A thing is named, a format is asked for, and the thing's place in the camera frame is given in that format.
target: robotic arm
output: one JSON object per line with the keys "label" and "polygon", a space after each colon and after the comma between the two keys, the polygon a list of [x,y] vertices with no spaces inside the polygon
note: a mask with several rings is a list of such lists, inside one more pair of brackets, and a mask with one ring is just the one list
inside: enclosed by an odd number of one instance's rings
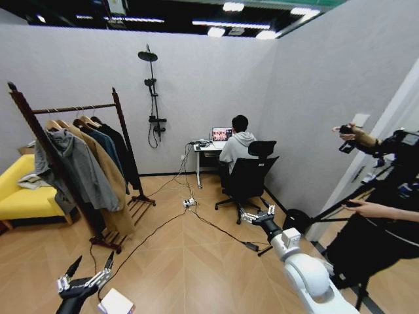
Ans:
{"label": "robotic arm", "polygon": [[56,314],[77,314],[80,312],[84,301],[95,294],[106,281],[111,277],[113,265],[113,252],[106,261],[103,270],[95,276],[71,280],[72,276],[79,267],[81,256],[70,265],[65,275],[57,280],[58,294],[63,302]]}
{"label": "robotic arm", "polygon": [[242,218],[260,226],[278,258],[284,262],[284,272],[309,314],[359,313],[337,290],[325,266],[317,259],[301,253],[300,233],[295,228],[282,230],[274,222],[275,205],[257,215],[243,213]]}

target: laptop screen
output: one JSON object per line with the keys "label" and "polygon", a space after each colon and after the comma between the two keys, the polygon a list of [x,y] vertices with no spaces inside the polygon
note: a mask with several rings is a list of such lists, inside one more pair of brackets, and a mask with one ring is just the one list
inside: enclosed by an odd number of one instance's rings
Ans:
{"label": "laptop screen", "polygon": [[212,129],[212,141],[213,142],[225,142],[230,138],[233,131],[232,128],[213,128]]}

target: power strip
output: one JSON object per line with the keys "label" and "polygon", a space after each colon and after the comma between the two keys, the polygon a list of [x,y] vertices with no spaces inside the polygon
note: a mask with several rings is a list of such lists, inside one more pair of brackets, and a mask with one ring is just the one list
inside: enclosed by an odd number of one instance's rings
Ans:
{"label": "power strip", "polygon": [[183,201],[184,208],[189,208],[190,206],[193,206],[193,205],[196,205],[196,201],[194,200],[194,198],[190,198],[189,200]]}

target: hood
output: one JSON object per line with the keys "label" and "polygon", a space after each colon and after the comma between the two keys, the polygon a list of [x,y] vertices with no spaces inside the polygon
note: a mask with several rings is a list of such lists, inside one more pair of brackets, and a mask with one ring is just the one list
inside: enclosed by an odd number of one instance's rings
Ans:
{"label": "hood", "polygon": [[233,137],[245,147],[249,147],[251,142],[256,141],[255,136],[250,132],[239,132],[233,134]]}
{"label": "hood", "polygon": [[51,143],[57,149],[58,154],[63,157],[68,157],[73,152],[74,135],[66,129],[59,131],[46,131]]}

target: white desk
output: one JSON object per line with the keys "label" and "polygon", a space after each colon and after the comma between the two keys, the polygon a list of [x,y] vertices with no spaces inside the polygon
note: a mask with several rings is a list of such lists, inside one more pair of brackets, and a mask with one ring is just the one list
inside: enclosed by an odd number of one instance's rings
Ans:
{"label": "white desk", "polygon": [[219,155],[219,152],[221,152],[222,148],[216,148],[214,145],[209,144],[209,147],[201,147],[200,150],[197,150],[198,144],[194,145],[194,151],[196,153],[196,182],[198,183],[198,188],[202,188],[201,179],[199,176],[200,172],[200,152],[203,152],[206,157],[215,157]]}

